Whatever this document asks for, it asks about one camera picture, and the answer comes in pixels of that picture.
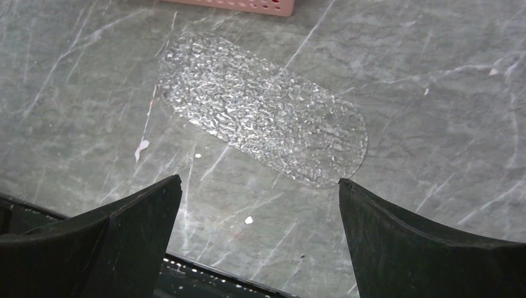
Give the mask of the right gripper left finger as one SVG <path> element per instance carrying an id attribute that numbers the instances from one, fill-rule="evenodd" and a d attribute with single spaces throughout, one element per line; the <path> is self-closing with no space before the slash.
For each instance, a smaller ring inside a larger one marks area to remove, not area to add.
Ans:
<path id="1" fill-rule="evenodd" d="M 1 296 L 152 297 L 181 199 L 175 174 L 53 222 L 1 194 Z"/>

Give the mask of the pink perforated plastic basket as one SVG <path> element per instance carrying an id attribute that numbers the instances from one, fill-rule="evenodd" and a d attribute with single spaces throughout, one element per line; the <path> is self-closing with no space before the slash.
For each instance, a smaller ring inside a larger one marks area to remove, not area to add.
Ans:
<path id="1" fill-rule="evenodd" d="M 295 3 L 294 0 L 166 0 L 166 2 L 282 17 L 292 15 Z"/>

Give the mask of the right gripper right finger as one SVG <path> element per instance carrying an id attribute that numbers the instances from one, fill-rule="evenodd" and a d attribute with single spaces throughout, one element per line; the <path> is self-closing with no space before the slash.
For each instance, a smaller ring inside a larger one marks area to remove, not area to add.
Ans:
<path id="1" fill-rule="evenodd" d="M 457 230 L 339 181 L 361 297 L 524 297 L 525 244 Z"/>

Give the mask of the clear textured oval tray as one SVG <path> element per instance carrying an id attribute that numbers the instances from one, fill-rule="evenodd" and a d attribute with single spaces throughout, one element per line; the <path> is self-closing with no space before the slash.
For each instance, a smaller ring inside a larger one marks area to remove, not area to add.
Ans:
<path id="1" fill-rule="evenodd" d="M 306 186 L 352 176 L 367 153 L 352 101 L 212 33 L 171 42 L 156 87 L 177 115 Z"/>

